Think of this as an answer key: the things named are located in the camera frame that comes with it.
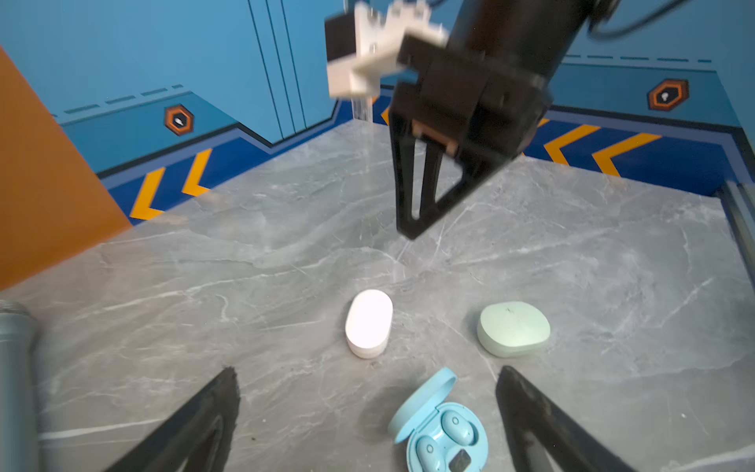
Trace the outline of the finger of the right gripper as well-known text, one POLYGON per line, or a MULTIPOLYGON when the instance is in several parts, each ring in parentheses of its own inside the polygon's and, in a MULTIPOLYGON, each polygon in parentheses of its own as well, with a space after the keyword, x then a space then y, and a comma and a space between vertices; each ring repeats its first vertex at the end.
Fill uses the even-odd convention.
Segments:
POLYGON ((473 191, 486 183, 497 171, 501 170, 501 167, 478 162, 477 166, 464 166, 462 170, 460 181, 437 200, 435 191, 438 186, 438 175, 440 175, 440 160, 426 159, 420 197, 420 216, 414 218, 412 216, 414 159, 406 163, 406 237, 408 239, 417 239, 462 203, 473 191))
POLYGON ((412 133, 411 123, 389 113, 389 130, 395 177, 396 224, 404 236, 420 236, 442 217, 442 200, 436 198, 442 166, 442 147, 426 142, 426 157, 420 194, 419 216, 412 214, 414 196, 415 145, 419 140, 412 133))

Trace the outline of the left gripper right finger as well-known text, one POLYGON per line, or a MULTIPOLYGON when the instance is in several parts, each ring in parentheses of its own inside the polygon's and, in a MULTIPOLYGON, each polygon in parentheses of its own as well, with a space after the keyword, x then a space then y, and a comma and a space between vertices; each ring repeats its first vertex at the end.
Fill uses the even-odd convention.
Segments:
POLYGON ((495 398, 517 471, 632 469, 513 367, 501 369, 495 398))

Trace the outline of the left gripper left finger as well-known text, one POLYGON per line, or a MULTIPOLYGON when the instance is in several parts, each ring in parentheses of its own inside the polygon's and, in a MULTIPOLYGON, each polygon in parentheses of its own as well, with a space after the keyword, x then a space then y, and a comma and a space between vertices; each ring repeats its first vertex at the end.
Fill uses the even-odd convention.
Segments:
POLYGON ((234 368, 224 368, 110 471, 222 471, 240 409, 234 368))

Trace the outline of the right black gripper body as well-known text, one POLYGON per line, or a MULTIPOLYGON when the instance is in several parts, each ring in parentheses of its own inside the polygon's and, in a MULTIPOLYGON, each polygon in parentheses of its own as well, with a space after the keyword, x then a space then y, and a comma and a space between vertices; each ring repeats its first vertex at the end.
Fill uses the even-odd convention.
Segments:
POLYGON ((551 106, 552 43, 543 33, 462 33, 445 46, 407 35, 398 61, 416 73, 390 107, 394 164, 413 169, 414 147, 497 171, 532 141, 551 106))

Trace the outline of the blue earbud charging case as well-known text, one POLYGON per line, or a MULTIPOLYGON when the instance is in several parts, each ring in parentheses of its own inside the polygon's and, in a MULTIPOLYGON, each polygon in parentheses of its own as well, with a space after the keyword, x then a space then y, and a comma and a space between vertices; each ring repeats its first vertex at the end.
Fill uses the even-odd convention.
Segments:
POLYGON ((410 471, 481 471, 489 457, 485 428, 466 406, 447 400, 457 376, 442 368, 391 418, 393 442, 406 444, 410 471))

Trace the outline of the green earbud charging case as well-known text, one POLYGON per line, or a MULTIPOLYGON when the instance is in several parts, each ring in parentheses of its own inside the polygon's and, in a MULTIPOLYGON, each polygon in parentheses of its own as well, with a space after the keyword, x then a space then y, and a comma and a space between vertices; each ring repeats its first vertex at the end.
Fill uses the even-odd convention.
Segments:
POLYGON ((479 316, 476 334, 489 354, 510 358, 545 345, 551 337, 552 327, 535 306, 512 301, 487 306, 479 316))

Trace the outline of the white earbud charging case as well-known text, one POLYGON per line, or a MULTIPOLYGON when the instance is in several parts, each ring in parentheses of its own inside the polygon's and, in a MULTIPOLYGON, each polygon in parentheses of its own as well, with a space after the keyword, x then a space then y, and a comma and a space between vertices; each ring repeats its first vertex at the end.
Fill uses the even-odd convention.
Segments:
POLYGON ((368 289, 357 294, 347 314, 347 344, 357 357, 373 359, 387 348, 393 318, 393 302, 387 293, 368 289))

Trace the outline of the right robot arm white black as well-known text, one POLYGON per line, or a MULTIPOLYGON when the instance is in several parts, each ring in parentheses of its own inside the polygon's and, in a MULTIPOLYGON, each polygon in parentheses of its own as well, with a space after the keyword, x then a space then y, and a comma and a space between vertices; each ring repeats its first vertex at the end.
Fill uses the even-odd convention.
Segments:
POLYGON ((396 227, 414 240, 532 142, 549 84, 576 35, 619 39, 682 6, 669 1, 605 31, 615 1, 488 0, 462 4, 449 40, 405 35, 397 60, 415 72, 389 106, 396 227))

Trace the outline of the silver microphone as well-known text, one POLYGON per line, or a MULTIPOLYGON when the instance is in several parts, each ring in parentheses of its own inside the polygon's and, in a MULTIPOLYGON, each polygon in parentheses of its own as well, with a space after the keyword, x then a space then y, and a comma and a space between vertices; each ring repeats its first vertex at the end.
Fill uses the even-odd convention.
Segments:
POLYGON ((37 321, 26 307, 1 302, 1 469, 39 471, 39 434, 31 350, 37 321))

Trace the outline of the right aluminium corner post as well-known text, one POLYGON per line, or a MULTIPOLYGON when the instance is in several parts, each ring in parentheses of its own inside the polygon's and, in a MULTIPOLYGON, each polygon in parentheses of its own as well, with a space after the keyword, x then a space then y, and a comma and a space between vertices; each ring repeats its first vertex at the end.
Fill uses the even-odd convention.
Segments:
POLYGON ((754 185, 727 181, 719 190, 724 211, 751 284, 755 281, 754 185))

